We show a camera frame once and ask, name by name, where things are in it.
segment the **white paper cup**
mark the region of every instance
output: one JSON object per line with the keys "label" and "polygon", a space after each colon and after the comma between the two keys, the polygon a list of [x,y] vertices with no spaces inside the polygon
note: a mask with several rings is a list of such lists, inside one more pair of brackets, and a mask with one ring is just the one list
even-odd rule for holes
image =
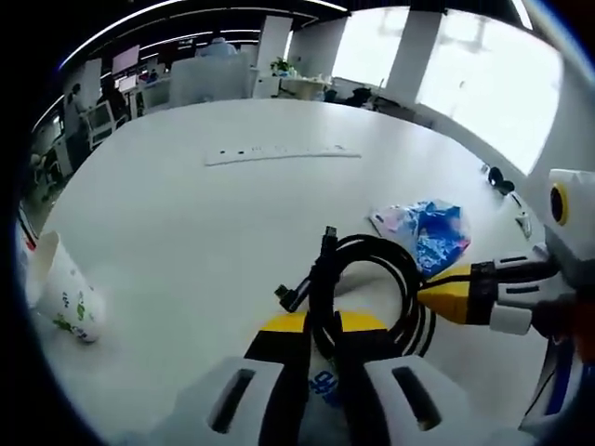
{"label": "white paper cup", "polygon": [[27,270],[33,310],[85,342],[95,341],[105,321],[101,296],[87,283],[57,232],[43,235]]}

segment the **office desk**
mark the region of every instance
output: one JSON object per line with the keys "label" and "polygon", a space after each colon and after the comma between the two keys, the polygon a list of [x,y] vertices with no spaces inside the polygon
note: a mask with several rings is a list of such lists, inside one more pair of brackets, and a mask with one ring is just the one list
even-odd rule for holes
{"label": "office desk", "polygon": [[[257,145],[340,144],[357,158],[295,158],[205,167],[205,155]],[[50,330],[47,358],[66,395],[105,438],[144,431],[178,392],[283,313],[279,283],[298,284],[326,225],[374,233],[375,206],[441,198],[471,225],[466,261],[529,246],[516,204],[494,192],[482,162],[450,138],[370,111],[299,100],[234,100],[162,111],[122,127],[61,194],[57,230],[105,297],[108,325],[91,346]],[[376,268],[337,308],[386,324],[398,289]],[[546,349],[527,336],[439,318],[427,359],[469,392],[479,413],[515,426],[533,396]]]}

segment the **person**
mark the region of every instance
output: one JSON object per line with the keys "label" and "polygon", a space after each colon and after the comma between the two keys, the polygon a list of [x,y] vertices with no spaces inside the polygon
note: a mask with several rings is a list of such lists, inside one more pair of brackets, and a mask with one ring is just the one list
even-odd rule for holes
{"label": "person", "polygon": [[196,50],[196,56],[203,58],[206,56],[233,56],[237,54],[235,46],[228,44],[225,38],[221,35],[221,31],[213,33],[213,40],[211,44]]}
{"label": "person", "polygon": [[66,137],[66,151],[73,171],[76,171],[86,159],[90,150],[88,148],[85,120],[82,114],[85,112],[78,93],[81,91],[80,84],[76,84],[66,98],[64,107],[64,136]]}
{"label": "person", "polygon": [[120,90],[115,87],[115,81],[111,76],[103,79],[101,85],[101,97],[98,99],[98,105],[101,102],[108,101],[112,109],[113,119],[117,122],[123,116],[128,115],[126,100]]}

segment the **glass window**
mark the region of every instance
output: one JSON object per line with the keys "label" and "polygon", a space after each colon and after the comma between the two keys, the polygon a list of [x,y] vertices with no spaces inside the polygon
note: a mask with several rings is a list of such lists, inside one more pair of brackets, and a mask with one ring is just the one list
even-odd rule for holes
{"label": "glass window", "polygon": [[558,108],[560,53],[497,20],[476,22],[471,45],[442,39],[441,24],[417,101],[453,118],[528,174]]}
{"label": "glass window", "polygon": [[354,12],[341,37],[333,76],[363,84],[385,85],[408,14],[408,7]]}

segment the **plastic bag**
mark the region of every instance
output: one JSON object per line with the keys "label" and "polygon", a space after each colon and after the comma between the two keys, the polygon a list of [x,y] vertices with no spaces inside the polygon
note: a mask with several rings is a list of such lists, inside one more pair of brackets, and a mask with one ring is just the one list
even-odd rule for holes
{"label": "plastic bag", "polygon": [[461,208],[440,200],[391,206],[369,218],[382,237],[411,254],[426,279],[450,267],[471,243]]}

